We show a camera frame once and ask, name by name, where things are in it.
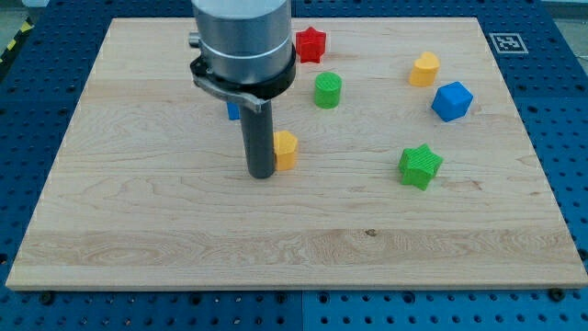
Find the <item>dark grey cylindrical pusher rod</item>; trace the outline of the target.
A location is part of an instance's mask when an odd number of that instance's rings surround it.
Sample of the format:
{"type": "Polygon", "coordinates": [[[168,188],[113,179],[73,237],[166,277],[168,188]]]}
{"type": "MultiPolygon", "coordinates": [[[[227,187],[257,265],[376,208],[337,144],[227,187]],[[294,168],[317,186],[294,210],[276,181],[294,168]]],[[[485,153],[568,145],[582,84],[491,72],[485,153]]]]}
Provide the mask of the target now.
{"type": "Polygon", "coordinates": [[[249,174],[268,178],[275,172],[272,105],[267,101],[258,112],[240,107],[243,146],[249,174]]]}

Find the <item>black end effector flange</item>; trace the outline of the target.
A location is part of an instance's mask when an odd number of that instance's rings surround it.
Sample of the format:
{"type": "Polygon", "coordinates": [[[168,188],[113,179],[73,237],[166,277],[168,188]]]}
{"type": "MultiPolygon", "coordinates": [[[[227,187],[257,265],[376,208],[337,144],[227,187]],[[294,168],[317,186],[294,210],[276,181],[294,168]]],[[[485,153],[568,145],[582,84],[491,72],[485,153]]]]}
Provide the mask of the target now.
{"type": "Polygon", "coordinates": [[[260,83],[234,83],[218,77],[202,56],[198,56],[189,67],[195,86],[217,99],[261,113],[263,106],[292,85],[296,76],[296,49],[291,44],[289,60],[281,73],[260,83]]]}

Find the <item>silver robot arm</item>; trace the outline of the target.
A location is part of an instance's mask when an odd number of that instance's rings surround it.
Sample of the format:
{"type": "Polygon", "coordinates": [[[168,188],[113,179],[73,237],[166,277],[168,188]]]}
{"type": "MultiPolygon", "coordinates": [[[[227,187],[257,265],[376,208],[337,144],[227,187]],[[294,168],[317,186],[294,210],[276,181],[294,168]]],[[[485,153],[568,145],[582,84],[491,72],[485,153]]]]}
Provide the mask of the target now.
{"type": "Polygon", "coordinates": [[[288,0],[192,0],[197,30],[189,46],[195,86],[235,105],[250,176],[271,177],[274,157],[272,99],[296,76],[288,0]]]}

